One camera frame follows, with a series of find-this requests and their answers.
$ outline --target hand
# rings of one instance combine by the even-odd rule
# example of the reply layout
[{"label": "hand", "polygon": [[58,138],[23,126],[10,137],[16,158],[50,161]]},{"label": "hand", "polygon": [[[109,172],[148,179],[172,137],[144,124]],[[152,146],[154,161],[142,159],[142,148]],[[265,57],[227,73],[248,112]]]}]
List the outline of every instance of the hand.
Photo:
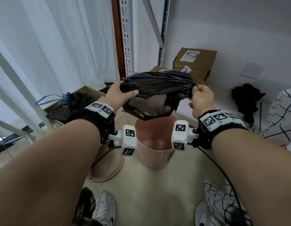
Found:
[{"label": "hand", "polygon": [[198,119],[203,113],[216,109],[213,105],[214,93],[205,85],[197,85],[193,87],[192,102],[189,106],[193,109],[193,117]]},{"label": "hand", "polygon": [[139,94],[138,90],[122,93],[119,88],[121,83],[123,83],[123,81],[111,85],[106,96],[101,100],[102,103],[111,106],[114,113],[116,113],[117,110],[119,110],[128,99],[131,99]]}]

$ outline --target person's left arm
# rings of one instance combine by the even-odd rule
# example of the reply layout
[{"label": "person's left arm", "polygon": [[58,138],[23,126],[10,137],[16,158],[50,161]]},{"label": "person's left arm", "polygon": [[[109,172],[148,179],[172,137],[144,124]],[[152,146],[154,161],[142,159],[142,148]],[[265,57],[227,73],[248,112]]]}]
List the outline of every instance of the person's left arm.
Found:
[{"label": "person's left arm", "polygon": [[[114,111],[138,94],[120,84],[101,101]],[[70,225],[99,146],[97,127],[78,119],[14,157],[0,169],[0,225]]]}]

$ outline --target black trash bag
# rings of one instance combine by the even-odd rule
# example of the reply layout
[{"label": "black trash bag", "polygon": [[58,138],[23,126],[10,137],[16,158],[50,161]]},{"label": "black trash bag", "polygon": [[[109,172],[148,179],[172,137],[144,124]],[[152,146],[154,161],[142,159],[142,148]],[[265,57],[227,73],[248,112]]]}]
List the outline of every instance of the black trash bag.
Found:
[{"label": "black trash bag", "polygon": [[259,89],[246,83],[243,86],[234,88],[231,91],[231,95],[238,105],[239,112],[244,114],[243,120],[250,124],[249,127],[251,128],[254,123],[253,114],[258,110],[257,101],[259,101],[265,93],[261,93]]},{"label": "black trash bag", "polygon": [[120,90],[125,93],[137,89],[139,94],[122,107],[144,121],[166,117],[177,110],[181,99],[193,96],[195,85],[188,73],[179,71],[134,74],[120,85]]},{"label": "black trash bag", "polygon": [[67,93],[68,100],[60,100],[55,109],[47,114],[47,118],[67,123],[68,116],[80,108],[92,103],[92,95],[88,92]]}]

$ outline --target wrist-mounted device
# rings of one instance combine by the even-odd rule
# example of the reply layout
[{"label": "wrist-mounted device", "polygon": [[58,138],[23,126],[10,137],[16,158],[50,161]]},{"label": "wrist-mounted device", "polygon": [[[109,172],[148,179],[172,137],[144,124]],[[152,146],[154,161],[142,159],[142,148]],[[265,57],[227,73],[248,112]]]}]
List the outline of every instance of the wrist-mounted device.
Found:
[{"label": "wrist-mounted device", "polygon": [[185,151],[187,145],[211,149],[214,137],[220,132],[240,128],[246,129],[244,122],[234,114],[222,110],[210,110],[198,117],[198,128],[190,128],[187,121],[176,121],[172,133],[172,147]]},{"label": "wrist-mounted device", "polygon": [[132,125],[124,125],[122,131],[115,129],[115,113],[108,104],[94,102],[86,108],[74,111],[68,117],[68,122],[83,119],[94,124],[100,133],[100,143],[110,140],[109,148],[114,147],[114,141],[119,141],[121,155],[132,156],[137,148],[136,129]]}]

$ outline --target curtain fold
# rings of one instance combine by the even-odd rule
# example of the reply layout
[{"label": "curtain fold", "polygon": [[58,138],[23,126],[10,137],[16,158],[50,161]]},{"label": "curtain fold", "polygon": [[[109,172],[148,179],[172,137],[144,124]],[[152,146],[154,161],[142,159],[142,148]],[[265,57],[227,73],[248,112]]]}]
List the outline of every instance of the curtain fold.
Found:
[{"label": "curtain fold", "polygon": [[[119,80],[111,0],[0,0],[1,47],[36,100]],[[1,68],[0,86],[41,122]],[[1,100],[0,119],[26,126]]]}]

